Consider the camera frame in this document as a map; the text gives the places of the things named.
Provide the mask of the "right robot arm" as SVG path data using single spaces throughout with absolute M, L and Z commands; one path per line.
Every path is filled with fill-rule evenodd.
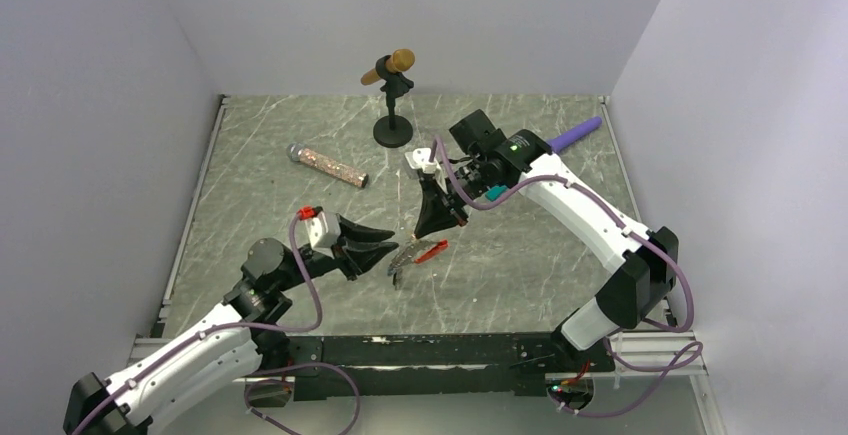
M 449 132 L 467 157 L 458 167 L 441 139 L 404 155 L 422 193 L 415 237 L 464 226 L 468 208 L 492 210 L 521 195 L 576 235 L 610 275 L 554 330 L 551 354 L 560 368 L 578 369 L 597 342 L 646 321 L 676 286 L 676 235 L 651 230 L 604 200 L 566 166 L 553 142 L 526 129 L 506 136 L 481 110 Z

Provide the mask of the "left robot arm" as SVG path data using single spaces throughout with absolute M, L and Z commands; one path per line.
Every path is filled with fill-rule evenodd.
M 236 379 L 279 372 L 291 360 L 290 335 L 323 321 L 315 279 L 339 271 L 354 281 L 398 247 L 393 231 L 320 207 L 300 209 L 288 235 L 257 240 L 233 288 L 165 346 L 108 377 L 80 378 L 64 432 L 148 434 Z

